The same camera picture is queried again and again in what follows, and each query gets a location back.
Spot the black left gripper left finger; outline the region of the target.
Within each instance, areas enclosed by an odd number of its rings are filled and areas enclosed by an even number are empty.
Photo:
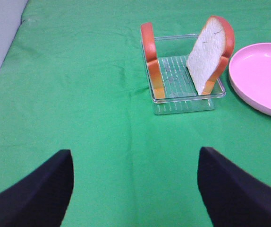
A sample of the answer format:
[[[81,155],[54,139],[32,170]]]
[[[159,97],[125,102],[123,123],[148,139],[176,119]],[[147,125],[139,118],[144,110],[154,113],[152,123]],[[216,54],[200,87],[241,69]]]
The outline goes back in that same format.
[[[71,151],[58,151],[0,193],[0,227],[59,227],[74,187]]]

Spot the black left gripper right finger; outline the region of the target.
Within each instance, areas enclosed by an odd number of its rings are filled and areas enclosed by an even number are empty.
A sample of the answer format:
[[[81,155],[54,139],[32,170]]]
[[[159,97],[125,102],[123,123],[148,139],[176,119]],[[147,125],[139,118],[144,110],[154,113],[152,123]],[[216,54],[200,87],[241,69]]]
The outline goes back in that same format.
[[[197,185],[215,227],[271,227],[271,187],[212,147],[199,153]]]

